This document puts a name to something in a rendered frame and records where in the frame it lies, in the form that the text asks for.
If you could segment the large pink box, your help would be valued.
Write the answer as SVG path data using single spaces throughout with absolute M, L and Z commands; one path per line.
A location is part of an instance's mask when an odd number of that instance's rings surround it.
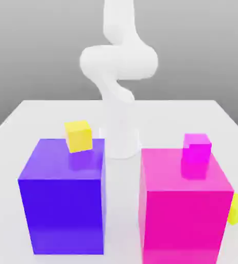
M 142 264 L 216 264 L 234 190 L 214 156 L 205 178 L 187 178 L 179 148 L 141 151 Z

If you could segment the large blue box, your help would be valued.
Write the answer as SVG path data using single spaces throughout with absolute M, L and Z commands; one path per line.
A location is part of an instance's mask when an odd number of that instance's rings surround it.
M 102 255 L 106 227 L 105 141 L 70 153 L 41 139 L 18 179 L 35 254 Z

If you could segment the small magenta cube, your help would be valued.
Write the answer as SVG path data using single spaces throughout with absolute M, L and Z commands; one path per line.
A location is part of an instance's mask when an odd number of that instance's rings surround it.
M 212 143 L 206 134 L 184 135 L 181 170 L 188 178 L 205 176 L 211 156 Z

